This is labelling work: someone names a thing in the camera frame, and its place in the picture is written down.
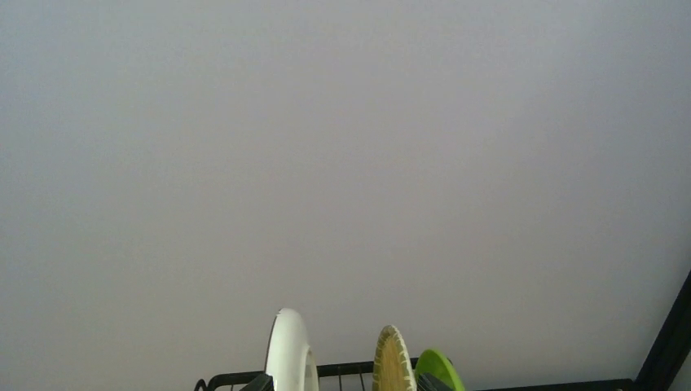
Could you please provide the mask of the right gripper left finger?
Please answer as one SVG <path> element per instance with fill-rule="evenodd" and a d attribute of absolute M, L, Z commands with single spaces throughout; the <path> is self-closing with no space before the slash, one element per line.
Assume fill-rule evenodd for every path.
<path fill-rule="evenodd" d="M 266 373 L 260 373 L 240 391 L 274 391 L 273 377 Z"/>

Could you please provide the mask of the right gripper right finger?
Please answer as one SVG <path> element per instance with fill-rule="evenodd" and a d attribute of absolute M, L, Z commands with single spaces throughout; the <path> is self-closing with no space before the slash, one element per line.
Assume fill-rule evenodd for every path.
<path fill-rule="evenodd" d="M 431 373 L 421 373 L 417 376 L 418 391 L 453 391 L 454 389 Z"/>

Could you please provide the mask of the green plastic plate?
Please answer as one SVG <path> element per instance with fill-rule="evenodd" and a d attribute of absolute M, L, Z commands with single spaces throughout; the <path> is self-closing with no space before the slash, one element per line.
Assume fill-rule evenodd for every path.
<path fill-rule="evenodd" d="M 438 349 L 426 349 L 421 353 L 415 365 L 415 377 L 421 373 L 431 373 L 451 386 L 453 391 L 465 391 L 466 388 L 450 359 Z"/>

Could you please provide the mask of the blue striped white plate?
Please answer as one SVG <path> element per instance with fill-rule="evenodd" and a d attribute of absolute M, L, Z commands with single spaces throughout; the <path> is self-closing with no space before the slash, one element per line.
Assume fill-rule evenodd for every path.
<path fill-rule="evenodd" d="M 264 372 L 277 391 L 318 391 L 319 375 L 303 317 L 283 308 L 275 316 Z"/>

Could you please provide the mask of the woven bamboo plate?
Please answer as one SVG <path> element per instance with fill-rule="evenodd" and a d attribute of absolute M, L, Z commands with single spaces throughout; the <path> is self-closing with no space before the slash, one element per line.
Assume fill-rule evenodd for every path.
<path fill-rule="evenodd" d="M 415 391 L 416 378 L 402 333 L 394 325 L 382 328 L 372 371 L 373 391 Z"/>

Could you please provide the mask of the black wire dish rack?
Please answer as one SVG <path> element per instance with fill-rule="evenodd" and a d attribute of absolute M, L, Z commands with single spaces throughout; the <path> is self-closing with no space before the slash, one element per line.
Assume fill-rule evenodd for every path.
<path fill-rule="evenodd" d="M 317 380 L 320 390 L 370 390 L 373 362 L 342 362 L 317 366 Z M 200 379 L 193 390 L 250 390 L 248 384 L 263 377 L 262 371 L 225 373 Z M 594 380 L 585 382 L 542 384 L 522 387 L 500 388 L 500 390 L 638 390 L 630 379 Z"/>

